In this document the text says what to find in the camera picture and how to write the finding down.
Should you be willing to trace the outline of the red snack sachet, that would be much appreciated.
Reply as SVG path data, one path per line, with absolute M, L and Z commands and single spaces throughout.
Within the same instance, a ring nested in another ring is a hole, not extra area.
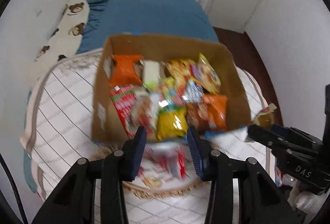
M 134 137 L 135 132 L 130 129 L 131 108 L 137 101 L 133 87 L 117 85 L 110 91 L 110 98 L 127 136 Z

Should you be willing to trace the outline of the yellow egg snack bag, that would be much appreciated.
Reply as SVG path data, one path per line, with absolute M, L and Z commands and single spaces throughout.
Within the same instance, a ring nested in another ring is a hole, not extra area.
M 219 94 L 222 85 L 221 81 L 207 58 L 202 53 L 199 54 L 197 68 L 200 74 L 200 82 L 204 89 L 210 94 Z

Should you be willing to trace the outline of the white bear print pillow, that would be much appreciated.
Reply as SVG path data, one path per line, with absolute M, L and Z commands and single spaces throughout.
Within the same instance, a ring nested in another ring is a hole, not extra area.
M 70 58 L 77 52 L 87 26 L 90 7 L 86 0 L 69 0 L 62 18 L 50 39 L 41 48 L 35 61 L 28 66 L 30 83 L 43 76 L 60 57 Z

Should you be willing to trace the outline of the colourful candy ball bag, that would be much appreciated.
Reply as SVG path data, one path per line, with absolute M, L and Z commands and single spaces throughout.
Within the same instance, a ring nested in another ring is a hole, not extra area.
M 159 95 L 158 104 L 162 110 L 170 111 L 184 105 L 174 87 L 174 79 L 172 77 L 166 77 L 159 83 L 151 82 L 147 89 L 151 93 L 157 93 Z

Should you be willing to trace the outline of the blue bed sheet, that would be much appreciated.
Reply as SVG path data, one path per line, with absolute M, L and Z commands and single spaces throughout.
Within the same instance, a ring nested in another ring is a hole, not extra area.
M 90 13 L 78 53 L 103 47 L 108 36 L 162 34 L 218 42 L 195 0 L 89 0 Z

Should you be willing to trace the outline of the yellow snack packet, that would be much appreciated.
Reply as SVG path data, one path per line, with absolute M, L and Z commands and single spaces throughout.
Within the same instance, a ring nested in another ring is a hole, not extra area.
M 158 141 L 186 136 L 188 123 L 186 108 L 176 107 L 171 110 L 162 110 L 158 114 L 157 134 Z

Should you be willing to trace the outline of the white wrapped snack block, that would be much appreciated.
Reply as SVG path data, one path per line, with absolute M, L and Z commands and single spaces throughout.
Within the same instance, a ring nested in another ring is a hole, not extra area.
M 161 80 L 162 64 L 154 60 L 143 60 L 142 79 L 145 85 L 158 85 Z

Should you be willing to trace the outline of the orange chips bag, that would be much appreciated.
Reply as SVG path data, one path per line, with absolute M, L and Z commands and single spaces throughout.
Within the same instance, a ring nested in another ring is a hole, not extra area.
M 112 55 L 115 71 L 111 75 L 109 86 L 142 85 L 142 81 L 135 72 L 135 64 L 143 59 L 142 55 Z

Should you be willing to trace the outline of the white quilted floral bedspread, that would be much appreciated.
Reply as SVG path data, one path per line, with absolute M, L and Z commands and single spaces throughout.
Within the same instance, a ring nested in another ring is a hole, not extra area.
M 21 143 L 26 151 L 25 179 L 46 200 L 81 157 L 103 158 L 114 146 L 91 139 L 93 84 L 101 49 L 53 65 L 31 92 Z M 196 176 L 191 155 L 179 180 L 144 160 L 133 182 L 123 183 L 130 223 L 203 223 L 210 184 Z

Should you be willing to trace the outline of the jelly cup snack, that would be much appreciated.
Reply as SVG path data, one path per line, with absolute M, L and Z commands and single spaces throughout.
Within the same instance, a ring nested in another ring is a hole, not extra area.
M 255 119 L 253 120 L 253 123 L 257 126 L 263 127 L 264 129 L 270 129 L 275 123 L 275 117 L 273 112 L 276 109 L 276 105 L 270 103 L 268 107 L 264 108 L 257 114 Z

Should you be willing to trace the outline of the yellow Mi Sedaap noodle packet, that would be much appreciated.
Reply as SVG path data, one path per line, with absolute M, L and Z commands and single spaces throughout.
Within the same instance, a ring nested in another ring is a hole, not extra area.
M 203 87 L 193 74 L 191 59 L 170 60 L 166 69 L 174 79 L 173 88 L 183 103 L 200 103 L 203 98 Z

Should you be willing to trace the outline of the red candy wrapper packet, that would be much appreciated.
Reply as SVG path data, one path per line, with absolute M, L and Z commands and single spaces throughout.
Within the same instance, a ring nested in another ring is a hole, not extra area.
M 152 94 L 140 95 L 130 112 L 131 125 L 143 126 L 147 134 L 155 133 L 158 120 L 158 97 Z

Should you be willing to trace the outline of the brown shrimp snack packet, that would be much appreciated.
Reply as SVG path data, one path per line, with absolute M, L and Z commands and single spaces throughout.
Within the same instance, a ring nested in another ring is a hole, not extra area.
M 191 126 L 194 126 L 199 133 L 209 130 L 207 106 L 204 103 L 186 104 L 186 120 Z

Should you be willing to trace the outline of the orange sunflower seed packet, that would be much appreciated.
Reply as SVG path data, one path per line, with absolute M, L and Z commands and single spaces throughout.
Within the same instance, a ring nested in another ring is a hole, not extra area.
M 211 130 L 227 131 L 226 109 L 228 99 L 225 95 L 203 95 L 203 103 L 207 107 L 208 122 Z

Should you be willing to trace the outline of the brown cardboard box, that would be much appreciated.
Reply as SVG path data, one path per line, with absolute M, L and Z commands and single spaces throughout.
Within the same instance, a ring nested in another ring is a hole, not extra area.
M 220 77 L 220 93 L 228 98 L 226 126 L 229 131 L 251 121 L 246 92 L 233 57 L 219 42 L 170 35 L 116 35 L 105 40 L 93 87 L 92 140 L 123 143 L 128 139 L 118 113 L 110 100 L 109 81 L 115 70 L 113 55 L 143 55 L 147 60 L 197 60 L 203 54 Z

